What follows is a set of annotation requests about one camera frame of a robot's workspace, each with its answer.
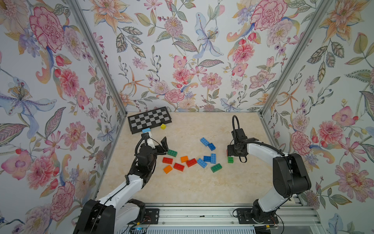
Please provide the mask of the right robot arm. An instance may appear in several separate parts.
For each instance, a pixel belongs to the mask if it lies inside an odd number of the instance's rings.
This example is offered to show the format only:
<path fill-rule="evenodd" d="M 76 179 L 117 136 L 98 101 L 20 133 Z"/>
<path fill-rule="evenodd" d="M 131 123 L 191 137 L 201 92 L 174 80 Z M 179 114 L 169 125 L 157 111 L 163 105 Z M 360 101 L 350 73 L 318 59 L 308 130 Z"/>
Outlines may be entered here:
<path fill-rule="evenodd" d="M 232 132 L 233 144 L 228 145 L 229 157 L 245 158 L 253 155 L 269 164 L 273 170 L 273 187 L 265 196 L 253 202 L 251 218 L 256 223 L 265 223 L 275 218 L 276 211 L 294 195 L 311 188 L 311 181 L 299 154 L 285 154 L 256 138 L 248 138 L 243 129 Z"/>

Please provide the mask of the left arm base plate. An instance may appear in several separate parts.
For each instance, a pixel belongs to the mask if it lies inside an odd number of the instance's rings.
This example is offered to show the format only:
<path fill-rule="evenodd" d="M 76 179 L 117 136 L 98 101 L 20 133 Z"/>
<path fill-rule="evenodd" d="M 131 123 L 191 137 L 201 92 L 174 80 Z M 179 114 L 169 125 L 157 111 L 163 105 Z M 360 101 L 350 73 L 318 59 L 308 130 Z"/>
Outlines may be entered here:
<path fill-rule="evenodd" d="M 160 209 L 146 208 L 141 210 L 136 219 L 131 220 L 128 225 L 146 224 L 156 225 L 159 222 Z"/>

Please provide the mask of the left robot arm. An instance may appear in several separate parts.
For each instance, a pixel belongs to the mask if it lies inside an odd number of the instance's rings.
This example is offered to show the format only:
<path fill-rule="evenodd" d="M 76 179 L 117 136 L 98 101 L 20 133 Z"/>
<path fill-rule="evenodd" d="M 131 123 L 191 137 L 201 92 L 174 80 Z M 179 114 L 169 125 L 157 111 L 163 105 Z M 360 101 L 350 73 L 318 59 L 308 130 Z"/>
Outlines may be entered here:
<path fill-rule="evenodd" d="M 167 138 L 154 145 L 149 132 L 141 135 L 134 150 L 134 160 L 125 180 L 99 200 L 89 200 L 83 206 L 74 234 L 114 234 L 125 224 L 142 222 L 145 203 L 132 197 L 150 181 L 159 155 L 168 152 Z"/>

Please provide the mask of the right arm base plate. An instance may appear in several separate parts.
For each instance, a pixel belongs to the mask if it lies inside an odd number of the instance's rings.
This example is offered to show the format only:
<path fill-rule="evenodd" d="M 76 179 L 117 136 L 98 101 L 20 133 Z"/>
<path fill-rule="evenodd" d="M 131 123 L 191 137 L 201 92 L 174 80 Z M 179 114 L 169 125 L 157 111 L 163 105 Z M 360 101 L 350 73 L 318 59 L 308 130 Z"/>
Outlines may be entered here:
<path fill-rule="evenodd" d="M 239 224 L 278 224 L 279 220 L 276 216 L 275 211 L 272 212 L 262 212 L 257 208 L 238 208 L 233 212 Z"/>

